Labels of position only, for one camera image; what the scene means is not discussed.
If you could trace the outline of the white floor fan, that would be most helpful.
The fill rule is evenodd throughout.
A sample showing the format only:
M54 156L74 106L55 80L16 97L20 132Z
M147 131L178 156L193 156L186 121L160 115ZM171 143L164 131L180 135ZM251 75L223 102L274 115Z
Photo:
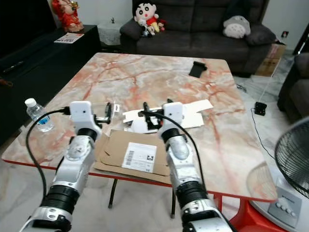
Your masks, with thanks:
M273 203L251 201L267 222L287 232L309 232L309 116L295 122L281 135L274 150Z

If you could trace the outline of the dark grey fabric sofa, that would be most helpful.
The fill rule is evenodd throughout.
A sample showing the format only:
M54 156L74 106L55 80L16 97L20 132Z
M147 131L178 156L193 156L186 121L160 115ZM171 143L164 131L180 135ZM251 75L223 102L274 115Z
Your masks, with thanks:
M164 22L164 30L145 38L143 28L130 18L121 29L121 49L134 55L182 56L222 59L232 73L254 74L267 57L276 35L261 20L268 0L132 0L133 15L140 3L152 3ZM250 34L243 38L223 33L230 4L247 3L245 18Z

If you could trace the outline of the side table with lace cloth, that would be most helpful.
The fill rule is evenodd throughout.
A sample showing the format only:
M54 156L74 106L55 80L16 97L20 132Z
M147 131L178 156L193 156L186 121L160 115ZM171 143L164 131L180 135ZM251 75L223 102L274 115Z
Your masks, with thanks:
M103 45L119 46L121 45L121 24L117 23L114 17L101 22L97 25L99 39Z

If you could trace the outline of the grey round plush toy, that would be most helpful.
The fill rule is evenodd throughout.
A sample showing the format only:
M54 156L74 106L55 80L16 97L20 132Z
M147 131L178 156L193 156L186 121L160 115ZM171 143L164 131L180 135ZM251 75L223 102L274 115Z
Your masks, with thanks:
M242 39L251 34L250 22L242 15L234 15L223 22L223 35L229 38Z

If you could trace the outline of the brown cardboard box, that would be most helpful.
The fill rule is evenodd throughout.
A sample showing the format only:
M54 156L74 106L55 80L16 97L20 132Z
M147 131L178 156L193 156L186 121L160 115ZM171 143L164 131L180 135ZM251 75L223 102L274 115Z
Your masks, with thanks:
M254 75L258 76L271 76L276 70L278 64L280 63L281 57L284 55L286 49L286 44L280 41L272 43L270 49L263 60L261 65L256 70Z

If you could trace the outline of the red and gold figurine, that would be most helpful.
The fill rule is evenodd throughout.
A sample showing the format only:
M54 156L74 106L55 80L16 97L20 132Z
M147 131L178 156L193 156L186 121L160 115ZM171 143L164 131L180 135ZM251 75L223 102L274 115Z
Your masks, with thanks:
M81 33L84 25L79 19L77 9L79 5L72 0L51 0L53 13L59 18L60 24L65 32Z

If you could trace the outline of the brown cardboard with label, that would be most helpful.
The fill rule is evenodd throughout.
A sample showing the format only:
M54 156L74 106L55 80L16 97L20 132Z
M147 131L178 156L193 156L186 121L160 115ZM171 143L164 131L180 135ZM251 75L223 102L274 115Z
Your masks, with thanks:
M94 168L170 184L163 140L155 134L111 130L97 142Z

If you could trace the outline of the black television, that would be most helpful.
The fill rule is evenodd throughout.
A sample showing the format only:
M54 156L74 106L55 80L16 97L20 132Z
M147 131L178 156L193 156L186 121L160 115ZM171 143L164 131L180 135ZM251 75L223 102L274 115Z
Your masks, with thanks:
M33 55L56 29L49 0L0 0L0 64Z

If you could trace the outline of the long black TV console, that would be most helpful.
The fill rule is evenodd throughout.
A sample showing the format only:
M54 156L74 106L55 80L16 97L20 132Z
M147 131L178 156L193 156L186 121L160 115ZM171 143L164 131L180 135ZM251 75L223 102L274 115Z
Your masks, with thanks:
M96 25L85 25L73 43L56 43L63 29L42 34L20 51L0 59L0 142L8 141L31 119L24 101L47 105L69 80L101 51Z

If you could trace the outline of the white and red leaflet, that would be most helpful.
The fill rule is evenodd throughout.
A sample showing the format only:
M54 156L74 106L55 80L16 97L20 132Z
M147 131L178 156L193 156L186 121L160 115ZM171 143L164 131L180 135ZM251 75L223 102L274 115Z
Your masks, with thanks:
M56 39L54 41L54 43L56 44L73 44L74 42L76 42L77 40L79 40L80 38L82 38L84 36L84 34L81 33L66 33L65 35L62 35L62 37L59 37L58 39Z

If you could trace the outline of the flat white paper box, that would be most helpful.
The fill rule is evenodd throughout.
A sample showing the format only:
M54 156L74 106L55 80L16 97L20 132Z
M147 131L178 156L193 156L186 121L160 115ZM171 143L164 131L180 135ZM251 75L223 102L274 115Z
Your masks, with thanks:
M198 100L188 104L183 104L183 121L181 126L185 129L203 126L204 121L200 112L209 110L212 107L213 106L209 100ZM164 115L162 108L163 106L151 108L150 111ZM125 131L135 133L152 133L146 132L146 122L144 116L141 114L141 110L126 111L122 115L125 117L123 120L123 122L126 123L124 128Z

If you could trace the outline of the clear plastic water bottle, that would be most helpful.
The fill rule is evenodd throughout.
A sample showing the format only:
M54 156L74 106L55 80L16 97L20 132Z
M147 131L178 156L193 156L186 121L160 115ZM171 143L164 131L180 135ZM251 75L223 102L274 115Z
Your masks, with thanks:
M31 117L32 121L35 122L37 119L42 117L42 115L46 114L44 107L37 103L37 101L33 98L26 99L25 105L27 107L26 113ZM54 128L53 122L51 121L50 116L46 116L40 119L37 122L37 128L42 132L48 132Z

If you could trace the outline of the black power adapter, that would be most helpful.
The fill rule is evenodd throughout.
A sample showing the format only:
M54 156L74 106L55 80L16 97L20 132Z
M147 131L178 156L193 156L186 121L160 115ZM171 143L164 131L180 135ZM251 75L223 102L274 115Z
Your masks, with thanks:
M267 109L267 104L265 102L256 101L254 103L253 112L256 115L265 116Z

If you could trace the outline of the red plastic stool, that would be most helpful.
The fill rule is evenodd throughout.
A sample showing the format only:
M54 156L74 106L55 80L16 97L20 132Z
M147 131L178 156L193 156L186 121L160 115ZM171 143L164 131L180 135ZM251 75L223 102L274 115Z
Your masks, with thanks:
M240 199L239 210L229 222L237 232L287 232L261 215L247 199Z

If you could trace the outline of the cartoon boy plush doll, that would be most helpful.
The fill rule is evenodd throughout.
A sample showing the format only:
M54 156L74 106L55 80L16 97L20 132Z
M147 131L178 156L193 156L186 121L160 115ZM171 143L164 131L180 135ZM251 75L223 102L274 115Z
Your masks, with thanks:
M165 20L156 13L157 6L151 0L138 0L133 5L133 20L143 29L142 37L150 38L165 31Z

